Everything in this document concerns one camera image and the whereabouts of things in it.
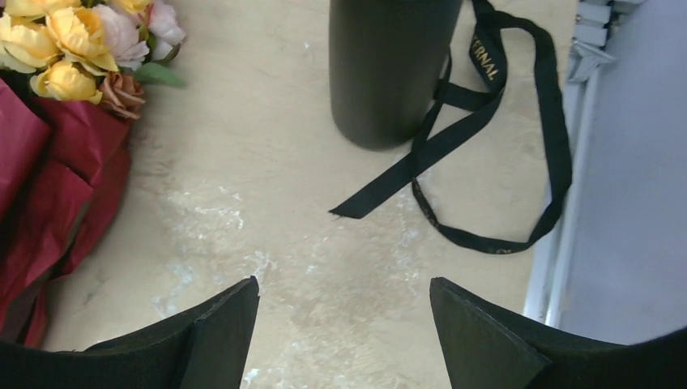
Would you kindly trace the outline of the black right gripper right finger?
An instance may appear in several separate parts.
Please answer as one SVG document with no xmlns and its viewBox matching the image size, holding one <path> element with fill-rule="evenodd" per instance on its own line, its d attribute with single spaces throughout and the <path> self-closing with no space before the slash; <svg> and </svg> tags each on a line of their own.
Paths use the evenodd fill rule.
<svg viewBox="0 0 687 389">
<path fill-rule="evenodd" d="M 686 330 L 622 345 L 497 306 L 444 277 L 430 283 L 453 388 L 684 388 Z"/>
</svg>

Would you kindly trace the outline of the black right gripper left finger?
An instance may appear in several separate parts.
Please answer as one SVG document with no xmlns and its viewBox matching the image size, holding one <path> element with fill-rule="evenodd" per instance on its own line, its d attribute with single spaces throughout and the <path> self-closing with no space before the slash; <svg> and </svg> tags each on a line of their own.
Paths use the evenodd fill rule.
<svg viewBox="0 0 687 389">
<path fill-rule="evenodd" d="M 259 304 L 255 277 L 82 352 L 1 343 L 3 388 L 238 388 Z"/>
</svg>

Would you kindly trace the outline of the black ribbon with gold lettering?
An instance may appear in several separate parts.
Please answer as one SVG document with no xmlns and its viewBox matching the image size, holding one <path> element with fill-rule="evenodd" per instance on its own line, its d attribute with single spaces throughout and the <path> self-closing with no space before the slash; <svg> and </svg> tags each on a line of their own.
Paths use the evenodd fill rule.
<svg viewBox="0 0 687 389">
<path fill-rule="evenodd" d="M 331 209 L 331 214 L 361 219 L 410 185 L 428 222 L 457 246 L 486 254 L 516 254 L 531 248 L 553 230 L 561 218 L 573 181 L 572 156 L 565 124 L 563 97 L 558 82 L 557 56 L 550 34 L 529 19 L 496 10 L 488 1 L 472 3 L 476 24 L 469 57 L 487 90 L 477 92 L 449 81 L 446 70 L 435 90 L 435 101 L 412 141 L 410 152 L 350 198 Z M 462 146 L 492 120 L 501 103 L 507 81 L 507 58 L 501 38 L 504 29 L 520 29 L 535 44 L 534 81 L 540 112 L 551 199 L 524 242 L 482 237 L 442 224 L 426 199 L 418 177 L 456 148 Z"/>
</svg>

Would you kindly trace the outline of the flower bouquet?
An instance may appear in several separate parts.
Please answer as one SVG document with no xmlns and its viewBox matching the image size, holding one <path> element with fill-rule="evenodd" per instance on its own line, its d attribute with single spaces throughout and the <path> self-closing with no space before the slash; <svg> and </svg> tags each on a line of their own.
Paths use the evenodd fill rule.
<svg viewBox="0 0 687 389">
<path fill-rule="evenodd" d="M 148 84 L 186 32 L 167 1 L 1 4 L 1 339 L 41 345 L 48 289 L 100 244 Z"/>
</svg>

